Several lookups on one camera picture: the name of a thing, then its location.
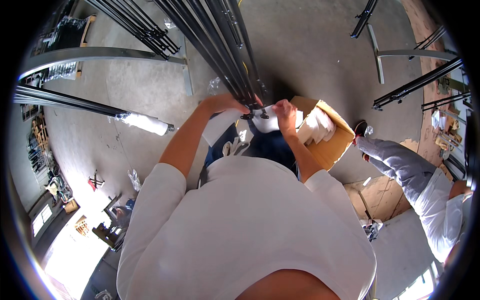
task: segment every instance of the gray pants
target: gray pants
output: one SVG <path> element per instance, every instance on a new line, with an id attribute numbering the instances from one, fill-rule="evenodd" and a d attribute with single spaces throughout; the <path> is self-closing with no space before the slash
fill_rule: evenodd
<path id="1" fill-rule="evenodd" d="M 412 150 L 392 141 L 359 136 L 357 147 L 370 156 L 369 161 L 380 172 L 398 182 L 411 205 L 437 169 Z"/>

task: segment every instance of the sneaker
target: sneaker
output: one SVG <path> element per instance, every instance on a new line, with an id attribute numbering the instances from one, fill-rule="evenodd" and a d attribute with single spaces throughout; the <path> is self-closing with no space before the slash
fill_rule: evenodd
<path id="1" fill-rule="evenodd" d="M 367 130 L 368 124 L 365 120 L 360 121 L 360 123 L 355 126 L 355 138 L 353 139 L 353 144 L 357 145 L 357 137 L 358 136 L 365 136 L 365 131 Z"/>

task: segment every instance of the open cardboard box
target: open cardboard box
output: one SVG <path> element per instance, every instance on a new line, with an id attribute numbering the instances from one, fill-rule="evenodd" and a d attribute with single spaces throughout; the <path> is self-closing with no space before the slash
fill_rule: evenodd
<path id="1" fill-rule="evenodd" d="M 307 119 L 315 106 L 322 109 L 330 117 L 332 122 L 336 124 L 335 133 L 328 142 L 321 140 L 318 144 L 312 142 L 307 146 L 307 149 L 313 154 L 313 157 L 315 157 L 320 166 L 327 171 L 330 170 L 347 151 L 348 147 L 350 147 L 355 138 L 355 133 L 347 122 L 345 122 L 345 120 L 343 120 L 333 108 L 322 100 L 295 96 L 291 100 L 291 104 L 295 105 L 298 110 L 303 112 L 303 122 L 300 127 L 305 124 L 305 119 Z"/>

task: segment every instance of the white shirt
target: white shirt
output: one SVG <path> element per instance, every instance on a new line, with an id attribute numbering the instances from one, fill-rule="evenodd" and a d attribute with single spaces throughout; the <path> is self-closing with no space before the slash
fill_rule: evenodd
<path id="1" fill-rule="evenodd" d="M 280 269 L 308 272 L 341 299 L 362 299 L 373 249 L 342 184 L 327 171 L 305 184 L 263 158 L 223 157 L 208 182 L 157 164 L 140 190 L 120 258 L 121 299 L 235 299 Z"/>
<path id="2" fill-rule="evenodd" d="M 452 183 L 439 168 L 413 205 L 435 258 L 443 263 L 457 241 L 462 226 L 461 194 L 448 200 Z"/>

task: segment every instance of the person in gray pants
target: person in gray pants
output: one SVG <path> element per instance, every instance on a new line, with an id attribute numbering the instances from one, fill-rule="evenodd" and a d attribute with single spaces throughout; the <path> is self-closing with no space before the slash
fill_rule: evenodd
<path id="1" fill-rule="evenodd" d="M 363 152 L 364 160 L 402 187 L 420 217 L 433 255 L 439 262 L 446 262 L 465 227 L 462 204 L 472 191 L 466 181 L 452 184 L 441 169 L 412 150 L 392 141 L 366 137 L 367 126 L 361 121 L 355 127 L 353 144 Z"/>

